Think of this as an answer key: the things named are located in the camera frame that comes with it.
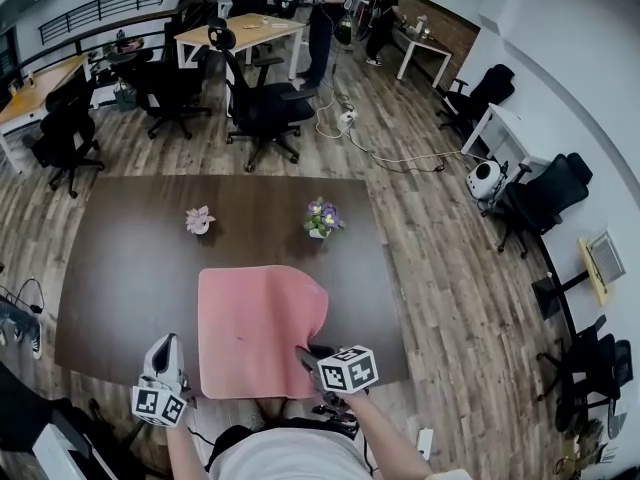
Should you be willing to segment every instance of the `brick wall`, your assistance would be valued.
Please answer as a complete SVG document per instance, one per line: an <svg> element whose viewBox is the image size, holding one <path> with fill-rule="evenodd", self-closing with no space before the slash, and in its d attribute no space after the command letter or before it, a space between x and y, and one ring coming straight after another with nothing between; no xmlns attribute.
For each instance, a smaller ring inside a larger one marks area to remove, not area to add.
<svg viewBox="0 0 640 480"><path fill-rule="evenodd" d="M400 9L403 14L407 15L410 25L415 26L417 17L426 15L431 35L453 51L451 61L439 84L442 89L448 90L469 55L469 50L471 50L480 29L473 23L429 0L399 1ZM442 55L424 48L416 48L413 58L432 77L436 75L442 64Z"/></svg>

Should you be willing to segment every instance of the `potted flower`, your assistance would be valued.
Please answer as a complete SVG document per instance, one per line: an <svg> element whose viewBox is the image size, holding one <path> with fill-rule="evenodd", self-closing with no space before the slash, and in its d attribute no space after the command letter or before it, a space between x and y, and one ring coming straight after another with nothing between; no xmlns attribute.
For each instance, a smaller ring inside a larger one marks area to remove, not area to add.
<svg viewBox="0 0 640 480"><path fill-rule="evenodd" d="M325 203L321 197L313 201L308 208L304 229L311 238L324 240L334 229L344 229L344 221L338 216L338 209L331 203Z"/></svg>
<svg viewBox="0 0 640 480"><path fill-rule="evenodd" d="M187 210L187 231L194 235L204 235L209 231L209 223L213 222L215 217L209 215L209 207L203 206L196 210Z"/></svg>

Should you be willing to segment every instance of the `purple flower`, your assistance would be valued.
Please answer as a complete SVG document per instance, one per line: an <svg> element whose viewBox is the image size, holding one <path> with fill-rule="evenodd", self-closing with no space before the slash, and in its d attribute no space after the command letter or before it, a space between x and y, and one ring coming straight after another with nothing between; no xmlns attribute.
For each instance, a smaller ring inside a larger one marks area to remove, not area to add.
<svg viewBox="0 0 640 480"><path fill-rule="evenodd" d="M327 213L338 215L338 209L331 203L324 203L322 206L322 215L326 215Z"/></svg>
<svg viewBox="0 0 640 480"><path fill-rule="evenodd" d="M332 211L323 212L322 223L328 228L337 228L340 225L340 219Z"/></svg>
<svg viewBox="0 0 640 480"><path fill-rule="evenodd" d="M313 201L309 205L309 213L311 213L311 215L320 215L322 213L322 202Z"/></svg>

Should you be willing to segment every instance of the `person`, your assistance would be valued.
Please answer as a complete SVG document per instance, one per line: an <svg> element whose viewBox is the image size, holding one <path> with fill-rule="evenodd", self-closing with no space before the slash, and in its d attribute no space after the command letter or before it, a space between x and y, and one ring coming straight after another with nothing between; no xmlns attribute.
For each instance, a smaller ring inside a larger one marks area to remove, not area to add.
<svg viewBox="0 0 640 480"><path fill-rule="evenodd" d="M464 470L434 474L407 438L364 393L341 395L360 423L380 473L386 480L471 480ZM330 422L293 418L276 428L253 432L234 426L213 448L209 475L182 418L167 429L175 480L370 480L369 470L352 440Z"/></svg>
<svg viewBox="0 0 640 480"><path fill-rule="evenodd" d="M313 7L309 20L309 54L311 66L307 71L298 73L300 78L306 80L301 89L317 88L329 63L331 51L331 37L340 20L344 18L346 0L320 0Z"/></svg>
<svg viewBox="0 0 640 480"><path fill-rule="evenodd" d="M393 31L393 23L406 22L406 18L400 12L398 0L380 0L380 17L373 25L371 36L367 43L367 63L373 66L382 66L378 53L389 41Z"/></svg>
<svg viewBox="0 0 640 480"><path fill-rule="evenodd" d="M22 311L12 304L8 299L0 295L0 345L7 344L4 334L4 323L9 320L14 325L13 338L16 342L21 342L25 335L31 338L31 352L34 359L42 357L42 327L38 319Z"/></svg>

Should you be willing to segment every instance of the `pink towel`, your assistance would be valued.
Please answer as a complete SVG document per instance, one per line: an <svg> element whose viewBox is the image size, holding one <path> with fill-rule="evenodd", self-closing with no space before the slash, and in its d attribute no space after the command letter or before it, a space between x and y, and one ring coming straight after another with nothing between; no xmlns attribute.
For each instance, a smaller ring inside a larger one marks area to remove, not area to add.
<svg viewBox="0 0 640 480"><path fill-rule="evenodd" d="M291 267L200 272L202 392L213 399L314 396L295 347L318 333L328 306L327 292Z"/></svg>

